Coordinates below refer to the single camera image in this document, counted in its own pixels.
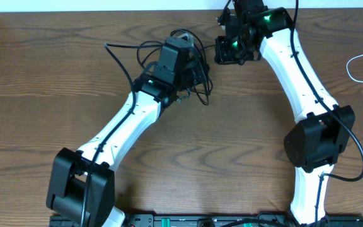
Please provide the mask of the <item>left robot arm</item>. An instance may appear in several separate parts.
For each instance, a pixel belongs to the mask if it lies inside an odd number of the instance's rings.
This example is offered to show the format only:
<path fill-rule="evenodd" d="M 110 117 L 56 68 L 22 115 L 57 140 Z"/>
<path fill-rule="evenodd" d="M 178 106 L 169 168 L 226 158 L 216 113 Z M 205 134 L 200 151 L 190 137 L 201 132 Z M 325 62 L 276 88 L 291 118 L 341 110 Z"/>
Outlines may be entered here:
<path fill-rule="evenodd" d="M 205 57 L 193 35 L 170 35 L 159 44 L 157 61 L 130 79 L 130 93 L 118 113 L 76 151 L 62 148 L 52 165 L 46 206 L 79 226 L 122 226 L 115 207 L 115 172 L 138 137 L 180 91 L 208 82 Z"/>

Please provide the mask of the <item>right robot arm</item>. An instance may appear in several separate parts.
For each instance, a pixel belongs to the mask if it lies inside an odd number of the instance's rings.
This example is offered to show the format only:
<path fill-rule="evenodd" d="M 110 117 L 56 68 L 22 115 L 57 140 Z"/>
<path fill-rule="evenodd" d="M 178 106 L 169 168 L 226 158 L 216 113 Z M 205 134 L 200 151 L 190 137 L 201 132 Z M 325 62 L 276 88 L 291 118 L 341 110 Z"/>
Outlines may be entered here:
<path fill-rule="evenodd" d="M 220 65 L 265 60 L 281 84 L 294 115 L 284 149 L 295 168 L 294 197 L 289 206 L 296 226 L 335 226 L 324 208 L 328 180 L 353 136 L 354 111 L 341 107 L 318 79 L 296 30 L 297 18 L 283 7 L 262 1 L 234 1 L 217 19 L 224 35 L 216 38 Z"/>

